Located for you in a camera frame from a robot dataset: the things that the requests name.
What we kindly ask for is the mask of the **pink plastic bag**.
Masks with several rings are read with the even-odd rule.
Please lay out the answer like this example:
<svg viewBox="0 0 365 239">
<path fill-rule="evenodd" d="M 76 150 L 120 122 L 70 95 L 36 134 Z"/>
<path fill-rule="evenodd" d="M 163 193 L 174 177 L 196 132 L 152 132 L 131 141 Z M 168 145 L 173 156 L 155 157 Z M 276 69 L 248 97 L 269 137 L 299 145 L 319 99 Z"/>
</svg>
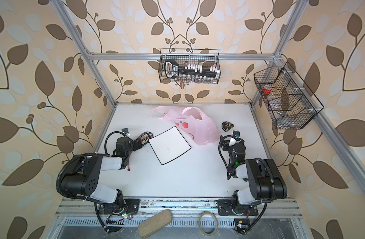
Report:
<svg viewBox="0 0 365 239">
<path fill-rule="evenodd" d="M 160 121 L 171 121 L 190 135 L 197 145 L 215 143 L 220 139 L 217 123 L 197 107 L 159 106 L 151 116 Z"/>
</svg>

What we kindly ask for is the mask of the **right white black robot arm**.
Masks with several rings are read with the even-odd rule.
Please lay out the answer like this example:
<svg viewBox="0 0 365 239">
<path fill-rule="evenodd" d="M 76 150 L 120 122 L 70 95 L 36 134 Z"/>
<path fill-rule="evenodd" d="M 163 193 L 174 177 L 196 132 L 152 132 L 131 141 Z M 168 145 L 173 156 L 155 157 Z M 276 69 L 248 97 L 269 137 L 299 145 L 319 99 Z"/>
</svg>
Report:
<svg viewBox="0 0 365 239">
<path fill-rule="evenodd" d="M 238 178 L 248 183 L 245 189 L 233 193 L 233 208 L 272 203 L 287 197 L 286 183 L 274 160 L 247 159 L 243 139 L 233 135 L 220 136 L 218 151 L 226 167 L 227 180 Z"/>
</svg>

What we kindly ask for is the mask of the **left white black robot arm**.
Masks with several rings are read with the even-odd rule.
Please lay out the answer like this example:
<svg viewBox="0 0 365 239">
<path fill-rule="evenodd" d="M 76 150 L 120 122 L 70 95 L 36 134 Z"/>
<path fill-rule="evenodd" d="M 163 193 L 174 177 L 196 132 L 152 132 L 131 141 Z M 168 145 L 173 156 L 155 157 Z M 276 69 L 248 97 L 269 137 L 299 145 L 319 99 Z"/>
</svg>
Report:
<svg viewBox="0 0 365 239">
<path fill-rule="evenodd" d="M 100 182 L 100 174 L 129 170 L 131 154 L 148 144 L 152 137 L 152 133 L 145 132 L 131 139 L 127 128 L 111 132 L 105 138 L 104 153 L 77 154 L 63 166 L 57 176 L 57 192 L 69 199 L 124 207 L 122 191 Z"/>
</svg>

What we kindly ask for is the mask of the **black tape measure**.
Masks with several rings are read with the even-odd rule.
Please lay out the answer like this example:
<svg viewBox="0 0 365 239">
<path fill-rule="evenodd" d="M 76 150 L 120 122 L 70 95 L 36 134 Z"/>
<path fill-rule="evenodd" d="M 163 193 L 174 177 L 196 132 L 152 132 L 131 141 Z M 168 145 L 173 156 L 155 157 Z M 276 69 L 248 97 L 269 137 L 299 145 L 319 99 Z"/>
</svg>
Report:
<svg viewBox="0 0 365 239">
<path fill-rule="evenodd" d="M 224 121 L 221 124 L 221 128 L 225 131 L 228 132 L 230 129 L 232 129 L 234 127 L 234 125 L 231 122 L 228 121 Z"/>
</svg>

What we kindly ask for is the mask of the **white square plate black rim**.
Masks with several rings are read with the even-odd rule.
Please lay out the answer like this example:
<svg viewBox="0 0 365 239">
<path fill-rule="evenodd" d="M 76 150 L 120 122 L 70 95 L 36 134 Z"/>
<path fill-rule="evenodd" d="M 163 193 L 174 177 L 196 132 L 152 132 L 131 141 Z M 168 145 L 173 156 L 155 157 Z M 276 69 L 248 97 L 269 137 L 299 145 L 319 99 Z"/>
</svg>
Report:
<svg viewBox="0 0 365 239">
<path fill-rule="evenodd" d="M 168 164 L 191 150 L 191 146 L 176 126 L 149 139 L 161 165 Z"/>
</svg>

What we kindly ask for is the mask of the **clear tape roll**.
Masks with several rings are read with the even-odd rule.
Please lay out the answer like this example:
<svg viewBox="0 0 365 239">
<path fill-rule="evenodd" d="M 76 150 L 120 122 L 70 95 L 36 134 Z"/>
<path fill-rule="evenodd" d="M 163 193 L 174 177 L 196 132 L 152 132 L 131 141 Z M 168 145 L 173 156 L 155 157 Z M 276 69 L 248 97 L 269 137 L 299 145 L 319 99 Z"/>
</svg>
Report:
<svg viewBox="0 0 365 239">
<path fill-rule="evenodd" d="M 215 214 L 211 212 L 203 212 L 198 220 L 200 232 L 205 236 L 214 236 L 219 229 L 219 221 Z"/>
</svg>

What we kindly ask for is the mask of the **beige oval sponge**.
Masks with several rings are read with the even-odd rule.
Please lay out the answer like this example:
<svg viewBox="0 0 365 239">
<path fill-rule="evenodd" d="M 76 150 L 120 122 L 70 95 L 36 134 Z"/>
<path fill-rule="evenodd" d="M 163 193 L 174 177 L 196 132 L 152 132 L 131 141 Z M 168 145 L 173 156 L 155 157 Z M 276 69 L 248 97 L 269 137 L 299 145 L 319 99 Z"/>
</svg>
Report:
<svg viewBox="0 0 365 239">
<path fill-rule="evenodd" d="M 143 239 L 148 238 L 169 225 L 171 221 L 172 213 L 166 209 L 140 223 L 138 234 Z"/>
</svg>

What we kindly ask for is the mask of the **black socket set tool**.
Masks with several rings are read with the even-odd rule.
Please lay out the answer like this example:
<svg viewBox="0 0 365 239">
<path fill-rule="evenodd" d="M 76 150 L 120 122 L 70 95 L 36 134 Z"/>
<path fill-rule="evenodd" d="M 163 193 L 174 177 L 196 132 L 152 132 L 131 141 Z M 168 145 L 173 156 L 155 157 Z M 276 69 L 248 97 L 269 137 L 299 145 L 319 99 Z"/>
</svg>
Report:
<svg viewBox="0 0 365 239">
<path fill-rule="evenodd" d="M 169 79 L 219 79 L 221 71 L 217 67 L 210 66 L 206 69 L 202 65 L 183 62 L 182 66 L 177 61 L 167 59 L 163 65 L 163 71 Z"/>
</svg>

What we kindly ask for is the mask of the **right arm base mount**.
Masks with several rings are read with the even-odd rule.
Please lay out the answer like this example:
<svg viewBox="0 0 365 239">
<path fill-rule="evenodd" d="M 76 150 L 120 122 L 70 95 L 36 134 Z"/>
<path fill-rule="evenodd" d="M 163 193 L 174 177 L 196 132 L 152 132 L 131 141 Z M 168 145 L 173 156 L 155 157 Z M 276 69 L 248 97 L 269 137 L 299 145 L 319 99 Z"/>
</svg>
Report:
<svg viewBox="0 0 365 239">
<path fill-rule="evenodd" d="M 232 199 L 219 199 L 216 202 L 218 214 L 220 216 L 258 216 L 256 207 L 241 205 Z"/>
</svg>

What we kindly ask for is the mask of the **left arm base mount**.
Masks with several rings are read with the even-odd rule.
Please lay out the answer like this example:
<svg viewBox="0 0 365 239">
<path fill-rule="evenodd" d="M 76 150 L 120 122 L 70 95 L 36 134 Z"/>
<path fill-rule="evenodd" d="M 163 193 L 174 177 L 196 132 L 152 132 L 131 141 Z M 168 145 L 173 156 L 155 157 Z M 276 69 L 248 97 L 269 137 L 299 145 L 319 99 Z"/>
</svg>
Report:
<svg viewBox="0 0 365 239">
<path fill-rule="evenodd" d="M 97 206 L 98 212 L 105 215 L 137 214 L 140 208 L 140 199 L 124 198 L 118 199 L 113 204 L 101 204 Z"/>
</svg>

